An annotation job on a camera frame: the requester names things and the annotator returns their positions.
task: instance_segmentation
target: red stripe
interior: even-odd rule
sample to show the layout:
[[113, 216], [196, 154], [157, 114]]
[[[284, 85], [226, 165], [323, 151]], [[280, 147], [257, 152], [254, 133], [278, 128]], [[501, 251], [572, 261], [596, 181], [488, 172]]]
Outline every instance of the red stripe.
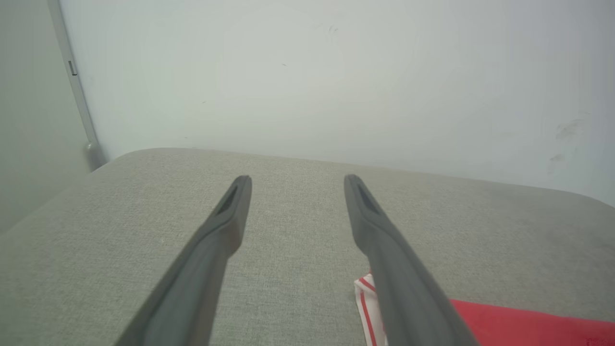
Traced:
[[363, 305], [363, 314], [365, 314], [367, 329], [370, 330], [371, 344], [372, 346], [378, 346], [378, 344], [376, 344], [376, 336], [374, 335], [374, 329], [371, 327], [370, 314], [367, 312], [367, 305], [365, 305], [365, 294], [363, 292], [361, 292], [361, 304]]
[[366, 279], [359, 279], [359, 281], [361, 281], [362, 284], [364, 284], [368, 289], [371, 289], [372, 291], [376, 292], [376, 288], [374, 286], [372, 286], [369, 282], [367, 282]]

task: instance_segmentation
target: gray fabric surface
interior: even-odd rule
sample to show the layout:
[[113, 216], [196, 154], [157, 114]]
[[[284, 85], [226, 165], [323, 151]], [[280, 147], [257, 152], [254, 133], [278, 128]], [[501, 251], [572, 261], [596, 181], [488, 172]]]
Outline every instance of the gray fabric surface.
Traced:
[[615, 321], [615, 209], [572, 193], [376, 167], [153, 149], [0, 237], [0, 344], [110, 345], [240, 174], [253, 179], [212, 345], [364, 345], [343, 177], [361, 176], [449, 297]]

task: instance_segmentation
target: white wall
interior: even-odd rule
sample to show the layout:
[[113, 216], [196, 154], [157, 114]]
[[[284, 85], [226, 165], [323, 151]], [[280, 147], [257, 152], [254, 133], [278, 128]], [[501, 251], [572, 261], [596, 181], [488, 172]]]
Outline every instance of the white wall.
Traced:
[[0, 2], [0, 234], [89, 172], [45, 0]]
[[212, 148], [615, 205], [610, 0], [61, 4], [110, 158]]

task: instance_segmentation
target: white fabric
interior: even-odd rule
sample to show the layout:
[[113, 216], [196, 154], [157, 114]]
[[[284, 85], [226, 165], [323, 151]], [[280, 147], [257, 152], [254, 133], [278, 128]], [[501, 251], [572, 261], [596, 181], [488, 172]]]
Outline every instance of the white fabric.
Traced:
[[371, 273], [354, 281], [354, 292], [367, 346], [388, 346], [376, 295], [376, 285]]

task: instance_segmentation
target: red fabric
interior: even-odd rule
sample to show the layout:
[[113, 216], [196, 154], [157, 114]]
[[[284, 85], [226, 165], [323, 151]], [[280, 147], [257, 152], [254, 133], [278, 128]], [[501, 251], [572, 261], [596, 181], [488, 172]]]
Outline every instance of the red fabric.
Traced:
[[370, 313], [367, 311], [367, 304], [365, 303], [365, 294], [361, 292], [361, 305], [363, 305], [363, 314], [365, 315], [365, 322], [367, 322], [367, 328], [370, 330], [371, 346], [377, 346], [376, 336], [374, 335], [374, 329], [371, 326]]
[[369, 282], [367, 282], [367, 280], [365, 278], [361, 278], [359, 279], [359, 281], [365, 285], [365, 287], [367, 287], [368, 289], [371, 289], [372, 291], [376, 292], [376, 288], [374, 286], [372, 286]]
[[482, 346], [615, 346], [615, 323], [451, 302]]

